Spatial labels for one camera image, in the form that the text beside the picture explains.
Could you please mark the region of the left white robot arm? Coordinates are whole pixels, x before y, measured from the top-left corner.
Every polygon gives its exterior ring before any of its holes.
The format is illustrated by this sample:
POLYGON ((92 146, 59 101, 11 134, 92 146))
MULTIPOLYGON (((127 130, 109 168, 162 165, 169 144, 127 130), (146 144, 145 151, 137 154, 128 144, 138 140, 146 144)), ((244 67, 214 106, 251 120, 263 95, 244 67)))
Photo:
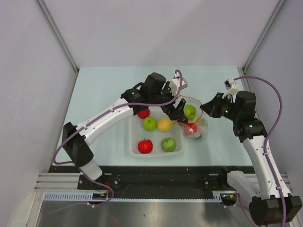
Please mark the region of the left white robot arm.
POLYGON ((183 111, 185 100, 181 99, 177 106, 174 105, 181 90, 186 87, 187 81, 180 70, 175 70, 170 81, 153 72, 144 82, 127 89, 115 103, 93 118, 78 125, 66 123, 59 148, 64 149, 71 162, 86 175, 89 185, 99 189, 104 185, 105 178, 94 160, 90 145, 116 124, 149 107, 160 107, 172 121, 187 123, 188 119, 183 111))

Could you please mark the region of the clear orange zip bag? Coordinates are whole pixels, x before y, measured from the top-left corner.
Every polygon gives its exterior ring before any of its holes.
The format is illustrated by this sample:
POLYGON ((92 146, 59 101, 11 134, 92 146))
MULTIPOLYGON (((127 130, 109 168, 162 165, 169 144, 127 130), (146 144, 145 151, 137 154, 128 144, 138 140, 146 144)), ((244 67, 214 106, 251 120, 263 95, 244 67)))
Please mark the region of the clear orange zip bag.
MULTIPOLYGON (((189 97, 189 96, 183 96, 183 95, 179 95, 177 100, 179 101, 181 98, 184 98, 186 100, 186 105, 193 105, 196 108, 195 118, 193 120, 188 120, 188 123, 196 121, 197 119, 199 120, 200 118, 206 119, 204 112, 200 109, 200 105, 202 104, 200 100, 193 98, 193 97, 189 97)), ((181 122, 177 122, 177 123, 181 126, 182 131, 183 131, 184 127, 188 124, 188 123, 181 123, 181 122)))

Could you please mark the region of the cabbage head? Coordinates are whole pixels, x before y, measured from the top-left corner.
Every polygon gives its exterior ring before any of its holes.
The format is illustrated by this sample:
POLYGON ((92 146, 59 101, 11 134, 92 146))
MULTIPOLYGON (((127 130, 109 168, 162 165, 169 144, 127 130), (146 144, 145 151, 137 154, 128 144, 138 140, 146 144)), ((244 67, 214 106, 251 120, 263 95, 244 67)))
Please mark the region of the cabbage head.
POLYGON ((208 121, 205 118, 197 119, 192 123, 197 125, 197 133, 193 136, 189 136, 195 140, 205 139, 208 133, 208 121))

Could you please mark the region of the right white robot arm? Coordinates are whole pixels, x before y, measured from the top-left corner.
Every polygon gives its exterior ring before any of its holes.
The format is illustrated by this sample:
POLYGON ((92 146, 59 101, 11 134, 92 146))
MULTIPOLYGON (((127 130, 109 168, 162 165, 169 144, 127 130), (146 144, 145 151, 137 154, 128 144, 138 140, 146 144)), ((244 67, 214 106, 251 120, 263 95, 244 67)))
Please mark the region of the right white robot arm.
POLYGON ((218 184, 224 190, 235 189, 249 203, 250 216, 257 226, 291 222, 302 208, 299 196, 293 196, 286 186, 265 144, 267 131, 261 120, 255 117, 256 97, 249 91, 239 91, 235 100, 217 93, 200 106, 213 118, 225 117, 233 123, 233 132, 246 149, 252 162, 258 184, 252 183, 242 171, 231 166, 219 176, 218 184))

